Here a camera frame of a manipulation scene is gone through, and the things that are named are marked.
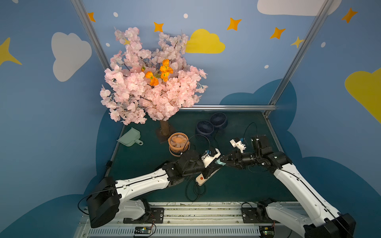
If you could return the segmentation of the white red power strip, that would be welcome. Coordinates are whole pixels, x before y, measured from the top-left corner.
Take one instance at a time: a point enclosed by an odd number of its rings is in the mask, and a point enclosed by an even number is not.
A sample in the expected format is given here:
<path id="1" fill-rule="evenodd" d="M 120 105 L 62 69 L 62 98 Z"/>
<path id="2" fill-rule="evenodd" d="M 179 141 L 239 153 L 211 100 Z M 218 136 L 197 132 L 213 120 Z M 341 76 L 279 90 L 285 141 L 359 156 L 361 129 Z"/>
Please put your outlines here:
<path id="1" fill-rule="evenodd" d="M 201 173 L 199 176 L 196 177 L 195 181 L 196 181 L 196 184 L 198 186 L 202 186 L 204 183 L 206 183 L 206 181 L 208 181 L 208 179 L 213 176 L 214 174 L 216 173 L 215 172 L 204 172 L 204 173 Z"/>

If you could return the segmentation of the teal USB charger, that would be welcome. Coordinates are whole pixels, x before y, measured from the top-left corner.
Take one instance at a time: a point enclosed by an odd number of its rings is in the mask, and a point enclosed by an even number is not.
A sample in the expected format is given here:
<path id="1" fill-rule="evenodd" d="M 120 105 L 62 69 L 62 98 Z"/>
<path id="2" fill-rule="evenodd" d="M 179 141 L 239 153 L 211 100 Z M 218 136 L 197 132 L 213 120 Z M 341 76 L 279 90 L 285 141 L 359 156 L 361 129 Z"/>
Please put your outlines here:
<path id="1" fill-rule="evenodd" d="M 226 165 L 226 163 L 221 162 L 220 159 L 217 159 L 217 160 L 215 161 L 215 164 L 218 164 L 218 165 L 221 165 L 221 166 L 225 166 L 225 165 Z"/>

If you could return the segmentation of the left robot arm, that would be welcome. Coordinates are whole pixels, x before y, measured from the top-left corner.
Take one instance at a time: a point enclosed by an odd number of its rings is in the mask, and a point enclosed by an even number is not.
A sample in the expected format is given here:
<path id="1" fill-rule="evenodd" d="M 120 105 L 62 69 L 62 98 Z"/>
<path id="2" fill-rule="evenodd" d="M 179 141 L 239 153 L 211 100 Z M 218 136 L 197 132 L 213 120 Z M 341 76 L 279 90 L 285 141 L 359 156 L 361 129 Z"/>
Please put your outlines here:
<path id="1" fill-rule="evenodd" d="M 218 149 L 207 150 L 203 155 L 188 150 L 178 160 L 164 163 L 143 176 L 121 180 L 103 178 L 86 200 L 91 228 L 104 226 L 115 217 L 147 220 L 152 212 L 148 202 L 139 196 L 176 186 L 193 176 L 202 176 L 206 181 L 221 168 L 217 163 L 220 155 Z"/>

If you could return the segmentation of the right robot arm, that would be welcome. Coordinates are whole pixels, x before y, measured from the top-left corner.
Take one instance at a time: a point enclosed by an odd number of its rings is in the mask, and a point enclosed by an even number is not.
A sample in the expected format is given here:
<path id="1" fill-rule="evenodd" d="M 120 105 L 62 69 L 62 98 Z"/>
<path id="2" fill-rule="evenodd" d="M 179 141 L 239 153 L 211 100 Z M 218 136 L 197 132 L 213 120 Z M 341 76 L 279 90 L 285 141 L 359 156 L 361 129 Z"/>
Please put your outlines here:
<path id="1" fill-rule="evenodd" d="M 246 147 L 241 140 L 231 140 L 235 150 L 221 157 L 219 162 L 240 170 L 249 166 L 265 167 L 285 185 L 307 213 L 302 216 L 269 198 L 257 204 L 256 218 L 259 221 L 278 221 L 304 238 L 354 236 L 354 218 L 348 213 L 340 213 L 327 202 L 304 179 L 289 157 L 281 151 L 273 151 L 265 135 L 252 138 L 251 143 L 254 151 L 245 152 Z"/>

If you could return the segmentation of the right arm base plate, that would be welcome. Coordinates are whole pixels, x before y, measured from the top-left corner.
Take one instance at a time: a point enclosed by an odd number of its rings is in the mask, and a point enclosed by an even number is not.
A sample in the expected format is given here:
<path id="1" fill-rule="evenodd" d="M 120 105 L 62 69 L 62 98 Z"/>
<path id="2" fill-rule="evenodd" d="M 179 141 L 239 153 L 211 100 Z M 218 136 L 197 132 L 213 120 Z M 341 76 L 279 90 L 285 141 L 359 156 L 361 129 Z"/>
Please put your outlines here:
<path id="1" fill-rule="evenodd" d="M 257 215 L 257 209 L 251 207 L 241 208 L 242 219 L 245 224 L 269 223 L 267 218 Z"/>

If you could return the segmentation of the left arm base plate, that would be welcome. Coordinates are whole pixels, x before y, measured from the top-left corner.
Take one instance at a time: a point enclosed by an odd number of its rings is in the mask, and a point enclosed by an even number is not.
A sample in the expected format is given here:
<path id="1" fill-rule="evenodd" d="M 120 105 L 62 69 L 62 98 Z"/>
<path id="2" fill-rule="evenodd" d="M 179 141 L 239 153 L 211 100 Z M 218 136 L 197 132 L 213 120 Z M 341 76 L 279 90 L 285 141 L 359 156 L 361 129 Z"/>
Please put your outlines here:
<path id="1" fill-rule="evenodd" d="M 164 220 L 164 212 L 165 209 L 162 207 L 159 208 L 151 208 L 150 211 L 145 212 L 142 217 L 137 220 L 133 220 L 131 218 L 124 218 L 124 224 L 162 224 Z"/>

